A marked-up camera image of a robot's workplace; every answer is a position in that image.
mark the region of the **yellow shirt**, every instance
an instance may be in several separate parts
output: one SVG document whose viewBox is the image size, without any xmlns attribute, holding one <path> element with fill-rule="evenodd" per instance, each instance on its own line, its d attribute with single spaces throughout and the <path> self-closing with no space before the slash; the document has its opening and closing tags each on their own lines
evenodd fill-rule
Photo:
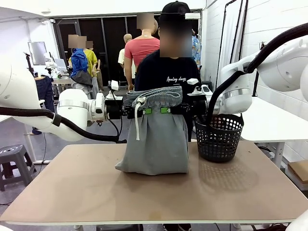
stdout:
<svg viewBox="0 0 308 231">
<path fill-rule="evenodd" d="M 83 52 L 86 54 L 87 60 L 88 60 L 88 73 L 93 77 L 92 68 L 93 65 L 97 63 L 96 55 L 93 51 L 89 49 L 83 50 Z"/>
</svg>

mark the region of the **person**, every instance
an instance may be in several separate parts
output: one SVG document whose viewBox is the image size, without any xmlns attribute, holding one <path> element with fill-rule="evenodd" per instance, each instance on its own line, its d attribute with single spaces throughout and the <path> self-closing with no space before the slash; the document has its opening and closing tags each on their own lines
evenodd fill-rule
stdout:
<svg viewBox="0 0 308 231">
<path fill-rule="evenodd" d="M 96 99 L 96 94 L 99 92 L 99 87 L 98 87 L 98 81 L 97 81 L 97 73 L 96 73 L 96 65 L 97 65 L 97 57 L 95 53 L 88 49 L 85 48 L 83 49 L 83 52 L 85 53 L 87 60 L 88 60 L 88 73 L 92 77 L 92 99 Z"/>
<path fill-rule="evenodd" d="M 194 30 L 192 29 L 192 58 L 197 64 L 197 67 L 199 68 L 201 66 L 201 43 L 197 36 L 195 35 Z"/>
<path fill-rule="evenodd" d="M 92 50 L 85 48 L 83 49 L 83 52 L 85 53 L 88 60 L 88 73 L 91 75 L 91 77 L 96 77 L 96 64 L 98 61 L 95 53 Z"/>
<path fill-rule="evenodd" d="M 72 57 L 69 58 L 69 64 L 73 67 L 73 72 L 70 76 L 72 88 L 82 90 L 88 99 L 91 99 L 92 80 L 91 75 L 88 73 L 88 60 L 82 48 L 72 49 Z"/>
<path fill-rule="evenodd" d="M 129 41 L 132 40 L 132 36 L 131 34 L 126 34 L 124 35 L 124 42 L 125 44 L 127 44 Z M 120 50 L 119 53 L 119 58 L 118 58 L 118 63 L 121 65 L 121 67 L 124 70 L 124 76 L 125 75 L 125 69 L 124 69 L 124 54 L 125 54 L 125 48 L 123 48 L 122 50 Z M 135 74 L 136 74 L 136 67 L 135 67 L 135 63 L 134 60 L 132 60 L 132 65 L 131 65 L 131 79 L 132 79 L 132 84 L 135 84 Z"/>
<path fill-rule="evenodd" d="M 148 55 L 138 67 L 135 90 L 151 90 L 162 87 L 181 85 L 183 91 L 183 102 L 188 102 L 188 93 L 192 93 L 194 86 L 187 83 L 190 78 L 196 78 L 201 82 L 197 64 L 191 57 L 191 23 L 185 19 L 185 13 L 190 9 L 186 3 L 172 2 L 167 4 L 160 16 L 160 49 Z M 193 120 L 184 115 L 188 138 L 191 141 Z"/>
<path fill-rule="evenodd" d="M 101 60 L 99 59 L 99 53 L 94 52 L 94 55 L 97 58 L 97 64 L 95 65 L 95 68 L 96 68 L 96 77 L 97 77 L 98 89 L 99 89 L 100 93 L 102 93 L 104 88 L 103 88 L 103 77 L 102 77 L 102 73 L 101 73 Z"/>
<path fill-rule="evenodd" d="M 128 82 L 128 90 L 133 90 L 131 66 L 134 60 L 135 68 L 138 71 L 140 62 L 152 52 L 159 49 L 159 39 L 153 37 L 158 28 L 158 23 L 154 17 L 145 18 L 145 27 L 142 29 L 142 34 L 134 38 L 125 45 L 124 70 Z"/>
</svg>

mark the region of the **cardboard box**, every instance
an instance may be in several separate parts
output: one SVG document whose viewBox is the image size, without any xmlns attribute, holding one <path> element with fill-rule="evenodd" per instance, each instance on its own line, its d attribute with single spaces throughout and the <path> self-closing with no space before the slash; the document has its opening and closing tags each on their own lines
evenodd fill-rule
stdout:
<svg viewBox="0 0 308 231">
<path fill-rule="evenodd" d="M 289 168 L 294 172 L 303 184 L 308 183 L 308 160 L 290 162 Z"/>
</svg>

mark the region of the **black t-shirt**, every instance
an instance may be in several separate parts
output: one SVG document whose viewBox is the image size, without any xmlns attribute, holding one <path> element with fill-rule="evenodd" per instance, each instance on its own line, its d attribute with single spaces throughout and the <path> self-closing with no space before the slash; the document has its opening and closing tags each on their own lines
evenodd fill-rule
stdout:
<svg viewBox="0 0 308 231">
<path fill-rule="evenodd" d="M 183 101 L 192 93 L 195 86 L 187 80 L 196 78 L 200 82 L 197 64 L 193 58 L 161 58 L 160 50 L 149 54 L 139 64 L 135 78 L 135 90 L 151 90 L 163 87 L 182 86 Z"/>
</svg>

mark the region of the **green clip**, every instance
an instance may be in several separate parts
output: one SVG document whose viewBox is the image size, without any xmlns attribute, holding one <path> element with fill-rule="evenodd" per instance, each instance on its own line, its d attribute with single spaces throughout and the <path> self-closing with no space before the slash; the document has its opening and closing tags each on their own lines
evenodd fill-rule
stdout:
<svg viewBox="0 0 308 231">
<path fill-rule="evenodd" d="M 169 107 L 162 107 L 160 108 L 160 113 L 170 113 L 170 108 Z"/>
<path fill-rule="evenodd" d="M 151 108 L 147 108 L 143 110 L 143 114 L 147 115 L 147 114 L 152 114 L 152 109 Z"/>
</svg>

